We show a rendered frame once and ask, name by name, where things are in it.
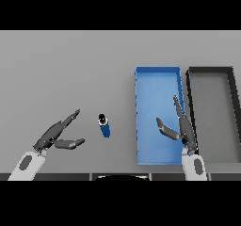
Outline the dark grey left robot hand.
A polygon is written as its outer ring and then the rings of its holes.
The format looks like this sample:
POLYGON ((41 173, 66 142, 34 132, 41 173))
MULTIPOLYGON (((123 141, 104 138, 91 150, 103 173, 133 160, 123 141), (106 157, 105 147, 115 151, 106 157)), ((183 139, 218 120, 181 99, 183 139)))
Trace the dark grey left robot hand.
POLYGON ((49 149, 52 146, 55 146, 58 149, 73 150, 77 146, 80 146, 85 142, 83 138, 77 140, 65 140, 59 139, 63 130, 66 129, 73 120, 76 119, 80 110, 77 109, 72 113, 65 121, 59 121, 53 124, 35 143, 34 149, 37 152, 42 152, 44 149, 49 149))

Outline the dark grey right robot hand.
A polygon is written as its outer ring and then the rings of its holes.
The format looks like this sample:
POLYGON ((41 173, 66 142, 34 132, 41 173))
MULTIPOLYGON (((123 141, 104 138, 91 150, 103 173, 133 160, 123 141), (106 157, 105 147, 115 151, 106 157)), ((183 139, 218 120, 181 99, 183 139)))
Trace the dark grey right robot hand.
POLYGON ((177 117, 179 120, 179 132, 171 129, 166 126, 160 118, 156 119, 156 123, 160 133, 166 137, 169 137, 173 140, 181 140, 182 143, 187 148, 187 153, 189 155, 193 155, 197 150, 197 142, 194 135, 194 130, 192 128, 192 124, 188 117, 183 114, 183 110, 181 109, 181 105, 176 95, 173 96, 173 103, 176 107, 177 117))

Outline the blue rectangular bin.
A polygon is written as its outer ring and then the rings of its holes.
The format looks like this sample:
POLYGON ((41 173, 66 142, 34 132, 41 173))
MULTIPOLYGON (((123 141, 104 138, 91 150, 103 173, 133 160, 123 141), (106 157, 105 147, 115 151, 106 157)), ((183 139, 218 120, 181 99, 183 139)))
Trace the blue rectangular bin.
POLYGON ((159 118, 179 131, 173 96, 178 97, 183 113, 185 102, 179 66, 136 66, 137 163, 141 166, 181 165, 183 143, 163 136, 159 118))

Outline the dark grey rectangular bin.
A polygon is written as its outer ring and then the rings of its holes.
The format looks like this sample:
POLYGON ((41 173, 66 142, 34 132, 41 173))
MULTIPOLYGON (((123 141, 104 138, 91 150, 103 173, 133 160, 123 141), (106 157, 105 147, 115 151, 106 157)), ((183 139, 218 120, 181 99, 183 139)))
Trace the dark grey rectangular bin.
POLYGON ((189 67, 190 117, 206 163, 241 163, 241 106, 233 67, 189 67))

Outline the blue pipe with dark end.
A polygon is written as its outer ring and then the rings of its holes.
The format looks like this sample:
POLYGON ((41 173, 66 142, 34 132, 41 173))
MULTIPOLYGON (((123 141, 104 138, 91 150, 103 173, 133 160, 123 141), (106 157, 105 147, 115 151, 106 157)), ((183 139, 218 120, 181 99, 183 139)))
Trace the blue pipe with dark end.
POLYGON ((99 115, 98 124, 100 126, 103 136, 110 137, 109 122, 108 122, 107 117, 104 114, 99 115))

